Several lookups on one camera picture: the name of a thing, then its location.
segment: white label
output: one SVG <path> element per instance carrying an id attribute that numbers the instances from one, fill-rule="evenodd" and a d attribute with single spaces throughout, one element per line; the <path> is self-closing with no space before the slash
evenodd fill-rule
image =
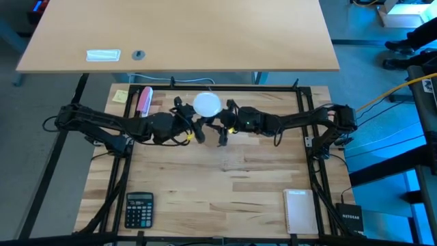
<path id="1" fill-rule="evenodd" d="M 305 191 L 288 191 L 290 195 L 305 195 Z"/>
<path id="2" fill-rule="evenodd" d="M 118 62 L 121 50 L 88 50 L 87 62 Z"/>
<path id="3" fill-rule="evenodd" d="M 422 79 L 423 91 L 427 93 L 432 93 L 432 83 L 431 79 Z"/>

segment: yellow cable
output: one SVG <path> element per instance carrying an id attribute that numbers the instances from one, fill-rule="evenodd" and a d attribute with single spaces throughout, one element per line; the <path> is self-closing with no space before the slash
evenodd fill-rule
<path id="1" fill-rule="evenodd" d="M 354 3 L 355 5 L 357 5 L 357 6 L 359 6 L 359 7 L 369 7 L 370 5 L 376 3 L 377 1 L 379 1 L 379 0 L 375 0 L 375 1 L 371 2 L 371 3 L 369 3 L 369 4 L 366 4 L 366 5 L 358 4 L 358 3 L 356 3 L 355 1 L 353 1 L 353 3 Z"/>
<path id="2" fill-rule="evenodd" d="M 435 72 L 435 73 L 433 73 L 433 74 L 430 74 L 430 75 L 427 75 L 427 76 L 423 76 L 423 77 L 417 78 L 417 79 L 413 79 L 413 80 L 411 80 L 411 81 L 409 81 L 409 82 L 405 82 L 405 83 L 403 83 L 403 84 L 401 84 L 401 85 L 398 85 L 397 87 L 394 87 L 393 89 L 387 91 L 386 93 L 382 94 L 381 96 L 375 98 L 375 99 L 372 100 L 371 102 L 369 102 L 369 103 L 367 103 L 366 105 L 362 106 L 361 108 L 359 108 L 359 109 L 357 110 L 357 112 L 359 112 L 359 111 L 361 111 L 361 110 L 367 108 L 368 106 L 374 104 L 377 100 L 380 100 L 381 98 L 384 98 L 384 97 L 386 97 L 386 96 L 392 94 L 393 92 L 395 92 L 395 91 L 397 91 L 397 90 L 399 90 L 399 89 L 401 89 L 401 88 L 403 88 L 403 87 L 406 87 L 406 86 L 411 85 L 411 84 L 416 83 L 416 82 L 420 82 L 420 81 L 422 81 L 423 79 L 430 79 L 430 78 L 434 78 L 434 77 L 437 77 L 437 72 Z"/>

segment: sticky note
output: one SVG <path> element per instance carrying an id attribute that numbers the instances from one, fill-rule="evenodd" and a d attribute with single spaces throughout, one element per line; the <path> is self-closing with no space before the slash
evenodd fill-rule
<path id="1" fill-rule="evenodd" d="M 112 101 L 117 103 L 126 103 L 128 100 L 128 92 L 124 90 L 117 90 Z"/>

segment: floor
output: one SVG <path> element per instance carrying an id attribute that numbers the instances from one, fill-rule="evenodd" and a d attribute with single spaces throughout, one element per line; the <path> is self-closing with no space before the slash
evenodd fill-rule
<path id="1" fill-rule="evenodd" d="M 15 30 L 26 32 L 31 28 L 23 21 L 23 13 L 31 8 L 32 3 L 30 0 L 0 0 L 0 13 Z M 409 31 L 383 28 L 374 8 L 358 8 L 350 5 L 349 0 L 320 0 L 320 4 L 332 39 L 398 40 Z M 272 72 L 267 84 L 290 85 L 299 78 L 300 85 L 327 85 L 333 102 L 357 108 L 406 78 L 405 72 L 381 69 L 382 59 L 394 56 L 383 47 L 337 45 L 335 52 L 340 72 Z M 3 157 L 0 164 L 0 240 L 7 240 L 17 236 L 55 138 L 54 134 L 42 130 L 41 123 L 68 103 L 80 75 L 30 74 L 25 76 L 22 87 L 13 87 L 14 68 L 20 55 L 1 40 L 0 54 L 0 136 L 3 140 L 0 142 L 0 155 Z M 251 83 L 251 75 L 245 72 L 177 76 L 181 79 L 211 77 L 217 83 Z M 109 87 L 114 82 L 110 74 L 91 74 L 81 103 L 103 110 Z M 409 91 L 402 90 L 401 93 L 408 94 Z M 363 120 L 389 105 L 387 102 L 378 105 Z M 419 138 L 392 148 L 361 154 L 422 134 L 418 121 L 414 105 L 404 104 L 366 123 L 352 135 L 354 141 L 346 149 L 350 171 L 423 143 L 423 139 Z M 81 134 L 69 135 L 32 236 L 71 233 L 92 152 L 92 146 Z M 365 227 L 369 237 L 412 240 L 404 219 L 412 216 L 412 209 L 399 199 L 399 195 L 409 189 L 403 174 L 354 189 L 357 204 L 365 210 Z M 426 235 L 423 242 L 432 244 Z"/>

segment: light wood desk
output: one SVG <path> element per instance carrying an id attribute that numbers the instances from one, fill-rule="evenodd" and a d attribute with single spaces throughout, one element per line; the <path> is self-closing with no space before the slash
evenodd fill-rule
<path id="1" fill-rule="evenodd" d="M 121 57 L 87 62 L 90 49 Z M 318 0 L 51 0 L 17 71 L 338 69 Z"/>
<path id="2" fill-rule="evenodd" d="M 128 90 L 128 86 L 112 85 L 105 112 L 123 115 L 125 105 L 112 98 L 117 90 Z M 315 107 L 330 102 L 327 87 L 311 89 Z M 168 111 L 176 96 L 192 103 L 197 93 L 156 90 L 151 113 Z M 223 102 L 233 98 L 239 106 L 250 105 L 268 113 L 298 112 L 295 92 L 215 93 Z M 238 133 L 229 136 L 227 147 L 217 148 L 218 134 L 207 127 L 203 131 L 206 142 L 201 145 L 195 141 L 176 148 L 135 144 L 126 192 L 153 192 L 156 204 L 153 228 L 145 230 L 145 235 L 289 238 L 282 191 L 311 188 L 301 129 L 285 131 L 279 147 L 273 146 L 272 138 Z M 104 148 L 96 148 L 94 154 L 104 152 Z M 331 154 L 343 157 L 338 150 L 331 150 Z M 112 156 L 92 161 L 75 230 L 85 227 L 103 204 L 112 162 Z M 333 203 L 339 202 L 341 192 L 350 187 L 348 171 L 336 158 L 326 160 L 326 169 Z M 345 201 L 354 203 L 351 190 L 345 192 Z M 322 215 L 325 233 L 329 234 L 323 204 Z M 113 216 L 114 210 L 107 230 L 111 230 Z M 119 234 L 137 235 L 137 230 L 124 227 L 124 212 Z"/>

